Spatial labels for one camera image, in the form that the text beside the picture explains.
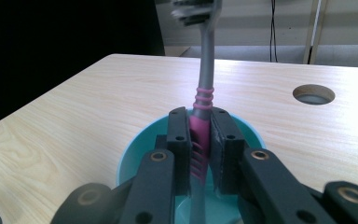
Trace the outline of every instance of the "hole in table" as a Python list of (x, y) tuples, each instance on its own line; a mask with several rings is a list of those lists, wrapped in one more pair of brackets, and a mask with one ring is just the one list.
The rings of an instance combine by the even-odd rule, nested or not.
[(334, 101), (336, 95), (327, 87), (308, 84), (295, 88), (293, 96), (307, 105), (326, 105)]

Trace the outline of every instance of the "gray floor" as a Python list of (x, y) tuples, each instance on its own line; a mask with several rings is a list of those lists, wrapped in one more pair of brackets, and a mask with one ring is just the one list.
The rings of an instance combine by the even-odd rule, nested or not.
[[(278, 46), (278, 62), (303, 63), (304, 50), (303, 46)], [(199, 58), (200, 46), (189, 48), (181, 57)], [(215, 58), (269, 62), (269, 46), (216, 46)], [(358, 67), (358, 45), (319, 46), (315, 64)]]

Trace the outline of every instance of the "cable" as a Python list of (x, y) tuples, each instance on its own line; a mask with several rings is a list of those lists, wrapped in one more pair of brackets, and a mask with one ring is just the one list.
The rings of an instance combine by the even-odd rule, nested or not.
[(272, 38), (274, 39), (274, 54), (275, 62), (278, 62), (277, 57), (277, 39), (275, 36), (275, 0), (271, 0), (272, 5), (272, 18), (271, 18), (271, 35), (269, 37), (269, 61), (272, 62)]

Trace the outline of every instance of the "wooden table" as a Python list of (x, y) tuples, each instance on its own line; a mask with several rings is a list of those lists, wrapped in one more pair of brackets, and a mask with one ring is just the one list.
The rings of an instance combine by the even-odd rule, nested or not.
[[(48, 223), (72, 190), (113, 188), (120, 156), (143, 127), (191, 107), (200, 60), (110, 55), (0, 121), (0, 216)], [(306, 105), (304, 84), (335, 100)], [(216, 60), (213, 103), (249, 121), (298, 180), (358, 184), (358, 68)]]

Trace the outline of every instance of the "teal bowl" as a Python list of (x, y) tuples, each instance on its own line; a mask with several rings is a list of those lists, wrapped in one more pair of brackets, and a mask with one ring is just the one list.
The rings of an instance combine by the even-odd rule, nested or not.
[[(250, 147), (266, 148), (257, 131), (245, 120), (232, 115), (237, 126), (242, 131)], [(166, 134), (168, 116), (157, 119), (138, 133), (124, 151), (117, 168), (118, 185), (124, 183), (136, 175), (143, 155), (154, 148), (156, 135)], [(216, 195), (213, 192), (213, 180), (211, 171), (208, 171), (205, 185), (205, 216), (207, 224), (241, 223), (241, 214), (238, 211), (237, 196)], [(175, 223), (186, 224), (189, 221), (190, 200), (185, 196), (175, 198)]]

